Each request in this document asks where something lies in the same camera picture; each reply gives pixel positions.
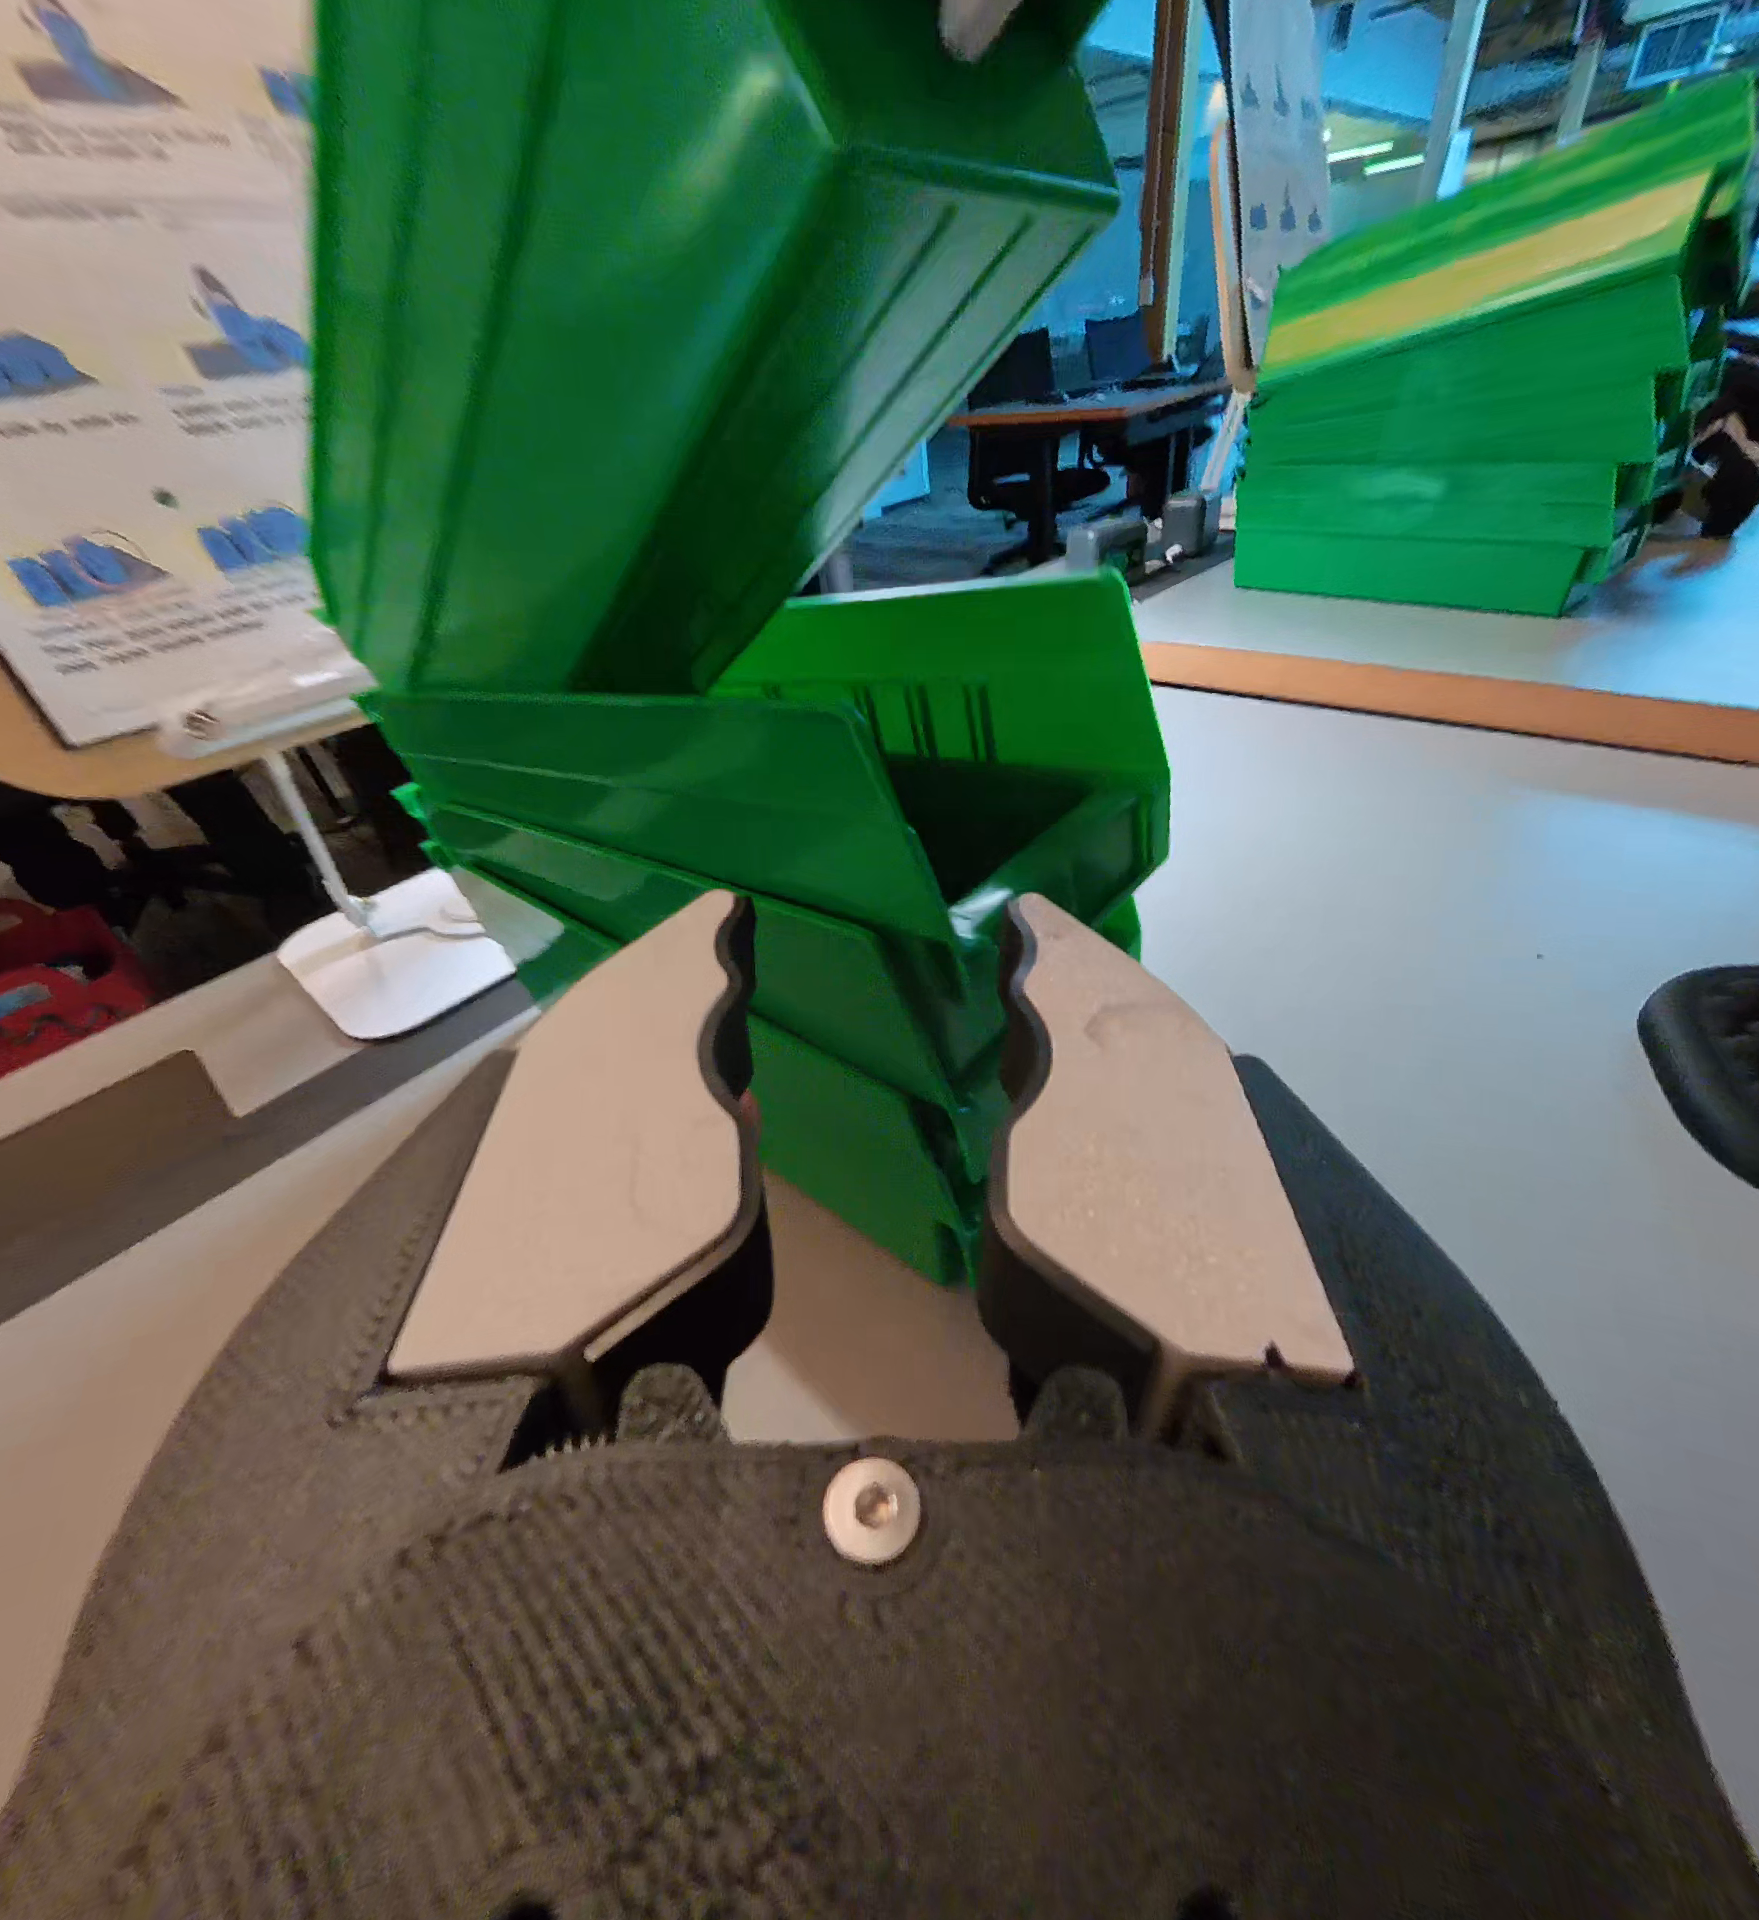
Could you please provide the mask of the black office chair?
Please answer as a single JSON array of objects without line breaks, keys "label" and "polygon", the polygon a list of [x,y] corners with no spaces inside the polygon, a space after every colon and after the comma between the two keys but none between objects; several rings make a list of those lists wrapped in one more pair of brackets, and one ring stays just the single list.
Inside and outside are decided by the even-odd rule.
[{"label": "black office chair", "polygon": [[1021,528],[1021,539],[997,549],[983,577],[1031,568],[1062,557],[1059,520],[1065,512],[1107,495],[1112,472],[1096,455],[1065,462],[1059,432],[1012,427],[969,427],[965,502],[978,515],[999,515]]}]

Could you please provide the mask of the printed instruction sheet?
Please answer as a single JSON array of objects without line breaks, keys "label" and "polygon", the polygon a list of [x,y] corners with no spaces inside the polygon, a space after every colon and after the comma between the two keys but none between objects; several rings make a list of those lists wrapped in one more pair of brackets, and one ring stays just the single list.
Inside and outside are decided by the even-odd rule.
[{"label": "printed instruction sheet", "polygon": [[1261,369],[1278,280],[1329,239],[1323,55],[1309,5],[1226,5],[1228,315]]},{"label": "printed instruction sheet", "polygon": [[314,5],[0,5],[0,666],[73,749],[348,704],[311,567]]}]

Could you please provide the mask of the black ribbed pad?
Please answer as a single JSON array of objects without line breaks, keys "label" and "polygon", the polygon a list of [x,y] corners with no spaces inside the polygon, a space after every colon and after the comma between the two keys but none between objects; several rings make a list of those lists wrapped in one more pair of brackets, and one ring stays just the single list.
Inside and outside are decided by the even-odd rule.
[{"label": "black ribbed pad", "polygon": [[1759,966],[1673,978],[1640,1009],[1635,1037],[1681,1129],[1759,1190]]}]

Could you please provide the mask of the light grey desk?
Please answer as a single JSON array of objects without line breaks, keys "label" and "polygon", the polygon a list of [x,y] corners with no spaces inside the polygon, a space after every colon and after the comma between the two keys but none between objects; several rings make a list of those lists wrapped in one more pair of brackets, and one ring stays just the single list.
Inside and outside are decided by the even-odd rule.
[{"label": "light grey desk", "polygon": [[[1759,964],[1759,770],[1161,691],[1175,851],[1146,964],[1261,1057],[1501,1312],[1660,1596],[1759,1851],[1759,1192],[1635,1045],[1669,978]],[[0,1141],[193,1051],[267,1165],[114,1220],[0,1327],[0,1808],[101,1549],[267,1282],[523,1014],[347,1051],[270,964],[0,1082]]]},{"label": "light grey desk", "polygon": [[1759,770],[1759,509],[1729,544],[1650,539],[1572,617],[1240,587],[1136,595],[1168,690]]}]

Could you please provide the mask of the green plastic bin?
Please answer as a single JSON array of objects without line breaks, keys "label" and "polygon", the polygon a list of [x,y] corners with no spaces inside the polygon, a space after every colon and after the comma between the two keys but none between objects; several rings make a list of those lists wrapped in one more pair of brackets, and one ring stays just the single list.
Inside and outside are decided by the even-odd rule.
[{"label": "green plastic bin", "polygon": [[[434,840],[430,851],[464,882],[490,887],[483,919],[516,950],[517,974],[536,1001],[562,995],[629,947],[456,865]],[[750,1091],[762,1114],[769,1171],[923,1276],[966,1282],[981,1254],[987,1168],[1006,1112],[1004,1091],[983,1105],[960,1109],[916,1100],[760,1017],[755,995],[748,1029]]]},{"label": "green plastic bin", "polygon": [[430,805],[960,947],[1006,900],[1085,920],[1172,851],[1124,581],[797,598],[699,698],[389,695]]},{"label": "green plastic bin", "polygon": [[[748,895],[744,882],[437,803],[417,782],[399,803],[456,865],[611,944],[637,941],[702,892]],[[997,1095],[1006,1013],[994,957],[952,974],[945,947],[766,892],[755,895],[755,916],[760,1017],[926,1102],[960,1109]]]},{"label": "green plastic bin", "polygon": [[311,552],[369,703],[710,691],[1115,213],[1030,5],[317,5]]}]

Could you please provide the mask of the red basket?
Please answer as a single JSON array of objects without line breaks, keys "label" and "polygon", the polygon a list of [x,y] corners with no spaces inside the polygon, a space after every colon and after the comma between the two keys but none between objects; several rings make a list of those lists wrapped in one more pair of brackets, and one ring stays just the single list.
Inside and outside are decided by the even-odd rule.
[{"label": "red basket", "polygon": [[0,900],[0,1079],[152,1001],[139,953],[98,909]]}]

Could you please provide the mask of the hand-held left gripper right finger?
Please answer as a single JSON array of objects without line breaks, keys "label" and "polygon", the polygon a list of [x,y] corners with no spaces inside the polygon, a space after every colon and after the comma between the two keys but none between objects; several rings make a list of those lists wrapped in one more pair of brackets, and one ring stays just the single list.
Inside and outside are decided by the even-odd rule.
[{"label": "hand-held left gripper right finger", "polygon": [[1065,906],[1004,933],[1006,1114],[978,1308],[1030,1413],[1062,1372],[1172,1440],[1200,1387],[1341,1390],[1357,1362],[1228,1045]]}]

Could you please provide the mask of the pale wooden board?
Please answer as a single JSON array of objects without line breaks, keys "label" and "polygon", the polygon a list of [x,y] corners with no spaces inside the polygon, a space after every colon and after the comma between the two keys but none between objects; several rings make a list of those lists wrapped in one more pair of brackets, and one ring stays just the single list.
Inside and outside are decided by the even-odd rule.
[{"label": "pale wooden board", "polygon": [[236,733],[215,744],[198,740],[193,752],[174,752],[157,730],[137,730],[91,746],[69,746],[26,690],[0,659],[0,782],[48,799],[132,799],[188,778],[242,770],[270,752],[287,752],[344,730],[358,730],[369,714],[353,704],[303,707],[286,726]]}]

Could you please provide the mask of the brown office desk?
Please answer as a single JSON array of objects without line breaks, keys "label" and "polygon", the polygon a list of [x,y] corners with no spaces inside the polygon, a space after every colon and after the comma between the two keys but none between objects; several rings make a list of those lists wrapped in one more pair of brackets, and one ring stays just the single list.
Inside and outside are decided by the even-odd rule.
[{"label": "brown office desk", "polygon": [[1062,401],[1009,401],[978,411],[960,411],[947,419],[952,431],[983,437],[1038,437],[1065,440],[1092,432],[1096,440],[1120,437],[1121,444],[1156,444],[1177,432],[1196,432],[1214,419],[1217,406],[1232,397],[1232,384],[1177,382],[1159,389],[1102,389],[1085,397]]}]

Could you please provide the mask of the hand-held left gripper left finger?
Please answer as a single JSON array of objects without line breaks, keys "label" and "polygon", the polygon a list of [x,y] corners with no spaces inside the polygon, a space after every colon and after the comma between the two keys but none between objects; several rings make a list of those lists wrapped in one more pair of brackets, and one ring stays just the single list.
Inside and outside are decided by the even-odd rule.
[{"label": "hand-held left gripper left finger", "polygon": [[386,1357],[392,1384],[616,1403],[666,1357],[725,1387],[769,1319],[750,1105],[755,901],[704,892],[520,1037]]}]

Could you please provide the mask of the black hand-held device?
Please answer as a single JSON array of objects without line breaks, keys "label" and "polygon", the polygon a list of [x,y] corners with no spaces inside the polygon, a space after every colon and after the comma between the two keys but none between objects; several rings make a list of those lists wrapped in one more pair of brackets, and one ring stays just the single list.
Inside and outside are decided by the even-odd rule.
[{"label": "black hand-held device", "polygon": [[1724,362],[1689,448],[1681,515],[1702,539],[1729,539],[1759,509],[1759,341]]}]

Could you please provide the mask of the stack of green bins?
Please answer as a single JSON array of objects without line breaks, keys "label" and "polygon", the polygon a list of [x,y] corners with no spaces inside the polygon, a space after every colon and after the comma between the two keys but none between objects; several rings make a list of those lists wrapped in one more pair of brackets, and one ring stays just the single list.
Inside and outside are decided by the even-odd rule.
[{"label": "stack of green bins", "polygon": [[1234,584],[1559,617],[1653,531],[1745,291],[1755,80],[1329,243],[1278,280]]}]

